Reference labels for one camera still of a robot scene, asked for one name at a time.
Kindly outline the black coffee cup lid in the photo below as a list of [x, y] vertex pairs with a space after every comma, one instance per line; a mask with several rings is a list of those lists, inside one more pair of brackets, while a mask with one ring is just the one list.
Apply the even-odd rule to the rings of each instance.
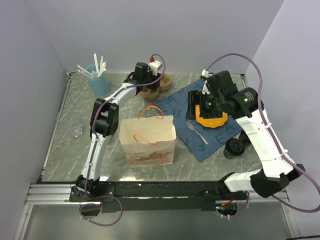
[[231, 138], [225, 143], [225, 149], [233, 155], [241, 155], [245, 151], [245, 146], [241, 140], [237, 138]]

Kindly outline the brown paper takeout bag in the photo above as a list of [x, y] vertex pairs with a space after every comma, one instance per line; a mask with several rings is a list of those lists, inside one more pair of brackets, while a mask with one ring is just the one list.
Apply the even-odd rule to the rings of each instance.
[[120, 123], [119, 140], [131, 168], [171, 165], [174, 161], [177, 138], [174, 117], [164, 115], [155, 105], [145, 110], [150, 108], [158, 110], [159, 115], [142, 117], [142, 111], [138, 117]]

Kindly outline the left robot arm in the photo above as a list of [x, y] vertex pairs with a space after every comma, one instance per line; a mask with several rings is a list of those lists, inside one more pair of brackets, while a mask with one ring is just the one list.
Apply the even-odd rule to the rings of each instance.
[[101, 165], [107, 144], [119, 126], [120, 107], [144, 87], [158, 87], [163, 76], [163, 73], [159, 73], [160, 69], [166, 69], [163, 60], [138, 62], [134, 71], [113, 94], [95, 100], [90, 120], [91, 144], [84, 168], [75, 181], [77, 190], [87, 201], [94, 201], [99, 195]]

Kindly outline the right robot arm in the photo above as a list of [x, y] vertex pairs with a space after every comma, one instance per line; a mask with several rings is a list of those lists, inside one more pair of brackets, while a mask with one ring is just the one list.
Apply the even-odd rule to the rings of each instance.
[[231, 116], [242, 128], [253, 145], [262, 168], [260, 170], [230, 173], [222, 178], [219, 195], [230, 199], [239, 191], [254, 191], [263, 198], [268, 198], [297, 179], [301, 173], [292, 165], [287, 151], [281, 144], [268, 120], [263, 102], [258, 100], [258, 93], [251, 87], [238, 90], [227, 70], [216, 74], [202, 72], [205, 81], [202, 90], [188, 92], [186, 119], [195, 120], [206, 128], [218, 128]]

